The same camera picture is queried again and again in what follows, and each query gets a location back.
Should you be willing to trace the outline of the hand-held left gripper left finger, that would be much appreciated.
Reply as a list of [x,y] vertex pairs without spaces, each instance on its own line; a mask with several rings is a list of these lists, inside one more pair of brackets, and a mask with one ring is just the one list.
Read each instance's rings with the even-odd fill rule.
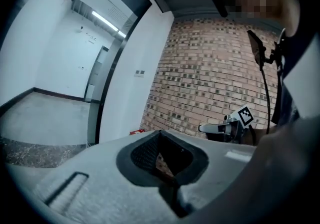
[[91,146],[48,170],[7,168],[39,224],[174,224],[178,216],[158,187],[134,185],[117,167],[120,150],[149,135]]

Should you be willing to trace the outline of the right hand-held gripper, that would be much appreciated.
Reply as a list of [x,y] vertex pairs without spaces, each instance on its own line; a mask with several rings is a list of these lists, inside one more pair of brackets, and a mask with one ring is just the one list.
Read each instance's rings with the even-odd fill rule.
[[202,133],[223,135],[223,142],[241,144],[247,131],[251,133],[252,144],[256,144],[256,133],[252,127],[254,117],[247,105],[224,117],[221,125],[199,125],[198,130]]

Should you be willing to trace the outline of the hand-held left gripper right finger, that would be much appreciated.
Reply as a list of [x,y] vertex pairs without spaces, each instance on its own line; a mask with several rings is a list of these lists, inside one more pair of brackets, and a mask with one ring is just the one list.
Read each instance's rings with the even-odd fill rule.
[[202,209],[216,199],[251,160],[254,146],[223,143],[161,131],[162,152],[173,182],[159,193],[180,218]]

